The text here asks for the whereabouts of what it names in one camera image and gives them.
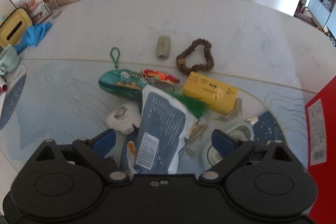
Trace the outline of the yellow snack box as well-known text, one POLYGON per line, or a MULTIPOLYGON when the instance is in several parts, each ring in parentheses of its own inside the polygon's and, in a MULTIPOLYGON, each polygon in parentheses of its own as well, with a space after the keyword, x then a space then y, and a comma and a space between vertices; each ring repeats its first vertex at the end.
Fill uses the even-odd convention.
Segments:
POLYGON ((183 86, 183 94, 206 103, 217 113, 228 115, 234 108, 238 89, 200 73, 191 72, 183 86))

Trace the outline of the teal fish-shaped pouch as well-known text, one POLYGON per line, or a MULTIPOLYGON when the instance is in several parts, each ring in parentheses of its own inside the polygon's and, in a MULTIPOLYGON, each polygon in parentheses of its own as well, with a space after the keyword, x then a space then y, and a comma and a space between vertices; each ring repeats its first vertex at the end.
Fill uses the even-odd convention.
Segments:
POLYGON ((99 78, 99 87, 114 96, 141 101, 142 90, 151 83, 141 73, 119 68, 120 50, 117 47, 111 49, 110 57, 115 69, 104 73, 99 78))

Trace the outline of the blue white snack bag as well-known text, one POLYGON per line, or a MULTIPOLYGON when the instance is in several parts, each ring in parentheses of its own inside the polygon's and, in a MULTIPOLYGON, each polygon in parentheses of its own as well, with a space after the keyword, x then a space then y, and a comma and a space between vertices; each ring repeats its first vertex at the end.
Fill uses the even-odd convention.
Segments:
POLYGON ((134 174, 177 174, 179 159, 197 118, 176 98, 146 86, 142 90, 142 119, 135 159, 127 163, 134 174))

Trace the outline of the red and white cardboard box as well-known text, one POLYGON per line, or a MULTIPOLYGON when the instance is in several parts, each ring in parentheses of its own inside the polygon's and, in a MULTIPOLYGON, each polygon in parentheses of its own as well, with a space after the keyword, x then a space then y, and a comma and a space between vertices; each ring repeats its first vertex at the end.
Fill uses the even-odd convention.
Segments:
POLYGON ((308 171, 318 188, 309 213, 315 223, 335 223, 336 214, 336 79, 305 106, 308 131, 308 171))

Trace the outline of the red orange plush keychain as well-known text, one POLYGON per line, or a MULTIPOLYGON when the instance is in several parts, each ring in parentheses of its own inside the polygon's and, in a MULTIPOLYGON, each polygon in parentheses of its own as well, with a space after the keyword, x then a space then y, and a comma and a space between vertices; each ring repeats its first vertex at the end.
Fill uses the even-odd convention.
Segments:
POLYGON ((177 79, 174 76, 168 73, 164 73, 162 71, 153 71, 151 69, 145 69, 141 71, 141 74, 142 77, 146 78, 153 84, 164 83, 174 87, 175 84, 180 83, 180 79, 177 79))

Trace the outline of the grey-green oblong case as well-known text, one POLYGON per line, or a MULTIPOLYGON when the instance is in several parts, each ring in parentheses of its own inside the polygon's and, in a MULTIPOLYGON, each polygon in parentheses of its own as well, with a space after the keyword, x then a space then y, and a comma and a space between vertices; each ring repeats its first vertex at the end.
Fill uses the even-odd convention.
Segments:
POLYGON ((162 35, 158 38, 156 46, 156 56, 160 60, 167 59, 170 54, 171 38, 166 35, 162 35))

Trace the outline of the mint green mug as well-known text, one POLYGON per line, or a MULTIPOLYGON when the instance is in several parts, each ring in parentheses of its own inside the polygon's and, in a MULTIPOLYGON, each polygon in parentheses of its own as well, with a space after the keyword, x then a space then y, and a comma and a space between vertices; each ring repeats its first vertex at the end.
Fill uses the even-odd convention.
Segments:
POLYGON ((0 74, 1 76, 7 75, 7 73, 12 73, 18 67, 20 62, 20 57, 16 49, 12 45, 7 45, 5 49, 1 52, 0 59, 0 74))

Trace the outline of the blue cloth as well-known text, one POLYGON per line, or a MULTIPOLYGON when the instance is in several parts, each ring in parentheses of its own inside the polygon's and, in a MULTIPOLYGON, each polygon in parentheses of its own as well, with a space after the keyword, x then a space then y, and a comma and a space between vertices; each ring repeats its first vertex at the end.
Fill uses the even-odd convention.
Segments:
POLYGON ((30 46, 37 47, 38 44, 45 38, 47 32, 52 26, 53 24, 51 22, 46 22, 27 27, 20 42, 14 46, 17 53, 20 54, 30 46))

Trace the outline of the yellow tissue box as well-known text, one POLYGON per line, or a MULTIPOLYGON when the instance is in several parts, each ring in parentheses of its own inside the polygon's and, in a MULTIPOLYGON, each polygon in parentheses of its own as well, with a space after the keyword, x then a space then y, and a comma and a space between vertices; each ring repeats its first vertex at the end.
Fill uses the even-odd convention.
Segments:
POLYGON ((9 44, 17 45, 26 29, 33 25, 31 18, 23 8, 13 11, 1 24, 0 45, 4 50, 9 44))

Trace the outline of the clear drinking glass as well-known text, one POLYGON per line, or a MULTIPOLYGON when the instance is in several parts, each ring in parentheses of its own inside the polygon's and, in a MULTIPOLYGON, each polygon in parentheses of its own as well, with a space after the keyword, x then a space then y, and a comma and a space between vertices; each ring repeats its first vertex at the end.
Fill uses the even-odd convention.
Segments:
POLYGON ((62 13, 56 0, 48 0, 46 2, 46 5, 47 5, 48 10, 51 13, 52 19, 57 18, 62 13))

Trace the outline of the red white cereal box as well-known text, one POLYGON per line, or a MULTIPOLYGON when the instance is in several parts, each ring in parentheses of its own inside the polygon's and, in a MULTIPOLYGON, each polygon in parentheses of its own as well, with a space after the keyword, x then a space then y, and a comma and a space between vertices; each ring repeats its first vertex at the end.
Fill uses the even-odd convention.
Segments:
POLYGON ((44 22, 51 13, 43 0, 9 0, 17 9, 23 8, 33 24, 44 22))

